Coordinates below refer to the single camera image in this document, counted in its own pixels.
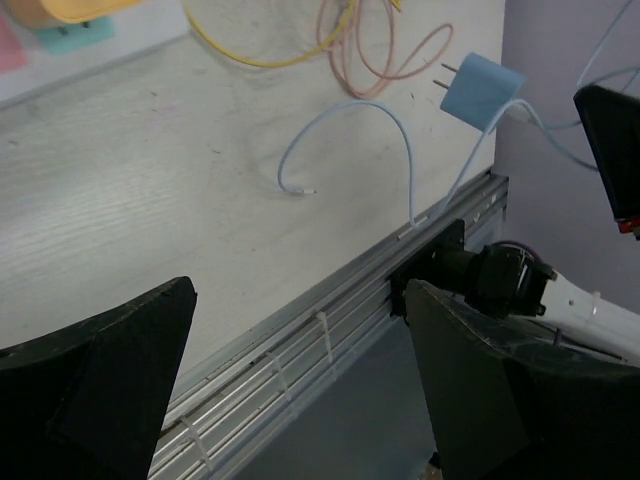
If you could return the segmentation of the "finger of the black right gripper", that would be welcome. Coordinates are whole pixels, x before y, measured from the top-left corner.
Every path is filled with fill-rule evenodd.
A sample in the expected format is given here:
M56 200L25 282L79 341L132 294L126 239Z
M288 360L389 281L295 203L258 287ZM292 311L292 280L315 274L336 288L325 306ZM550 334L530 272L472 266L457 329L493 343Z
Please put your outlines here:
M639 231L639 99L587 85L574 104L618 229Z

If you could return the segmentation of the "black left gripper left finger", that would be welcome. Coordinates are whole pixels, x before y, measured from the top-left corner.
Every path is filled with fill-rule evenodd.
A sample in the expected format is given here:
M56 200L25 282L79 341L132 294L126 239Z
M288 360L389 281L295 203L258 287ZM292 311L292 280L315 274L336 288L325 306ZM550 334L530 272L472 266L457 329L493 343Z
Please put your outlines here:
M2 478L146 478L196 303L177 277L2 349Z

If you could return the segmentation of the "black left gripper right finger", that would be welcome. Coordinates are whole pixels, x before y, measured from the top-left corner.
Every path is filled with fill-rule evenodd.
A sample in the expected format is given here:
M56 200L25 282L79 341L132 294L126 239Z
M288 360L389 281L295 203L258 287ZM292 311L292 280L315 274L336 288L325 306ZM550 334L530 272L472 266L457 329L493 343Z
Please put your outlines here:
M639 372L521 333L430 284L405 290L447 479L635 479Z

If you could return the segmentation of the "blue charger plug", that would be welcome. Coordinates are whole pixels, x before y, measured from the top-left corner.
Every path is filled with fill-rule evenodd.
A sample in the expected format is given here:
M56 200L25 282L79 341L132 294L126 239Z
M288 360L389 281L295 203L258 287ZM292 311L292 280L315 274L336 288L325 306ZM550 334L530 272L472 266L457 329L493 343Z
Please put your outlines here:
M476 53L469 53L458 67L441 66L454 76L449 84L433 81L446 90L440 110L480 131L515 98L526 80L523 74Z

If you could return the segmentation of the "white colourful power strip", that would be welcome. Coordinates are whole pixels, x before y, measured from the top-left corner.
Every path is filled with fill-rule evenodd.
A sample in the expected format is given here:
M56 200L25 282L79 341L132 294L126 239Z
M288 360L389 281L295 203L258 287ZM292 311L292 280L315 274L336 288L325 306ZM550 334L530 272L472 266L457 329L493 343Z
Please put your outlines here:
M188 32L180 1L141 1L82 23L55 21L41 1L3 1L1 106L131 60Z

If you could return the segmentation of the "yellow charger plug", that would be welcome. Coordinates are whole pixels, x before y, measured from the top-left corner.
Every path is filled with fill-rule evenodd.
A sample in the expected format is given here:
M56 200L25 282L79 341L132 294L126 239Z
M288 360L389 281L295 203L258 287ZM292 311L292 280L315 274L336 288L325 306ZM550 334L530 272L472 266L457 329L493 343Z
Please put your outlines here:
M82 23L140 3L141 0L45 0L41 6L57 22Z

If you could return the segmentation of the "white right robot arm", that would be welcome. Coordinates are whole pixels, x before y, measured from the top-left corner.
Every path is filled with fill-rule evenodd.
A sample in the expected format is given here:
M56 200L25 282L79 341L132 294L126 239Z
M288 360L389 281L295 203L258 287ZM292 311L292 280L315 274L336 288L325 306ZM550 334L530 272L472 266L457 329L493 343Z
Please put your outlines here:
M599 85L574 95L574 104L598 168L614 221L639 236L639 100ZM587 292L563 275L546 284L541 323L602 350L622 364L639 365L639 315Z

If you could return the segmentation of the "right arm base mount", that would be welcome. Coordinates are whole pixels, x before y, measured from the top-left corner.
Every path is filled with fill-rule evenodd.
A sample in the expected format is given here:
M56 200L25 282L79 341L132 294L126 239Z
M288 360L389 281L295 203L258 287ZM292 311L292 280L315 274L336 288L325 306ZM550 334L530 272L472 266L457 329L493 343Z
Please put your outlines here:
M464 222L456 220L392 272L392 314L407 317L404 293L411 280L460 295L467 305L494 318L545 313L542 296L557 273L529 247L502 240L474 253L464 245Z

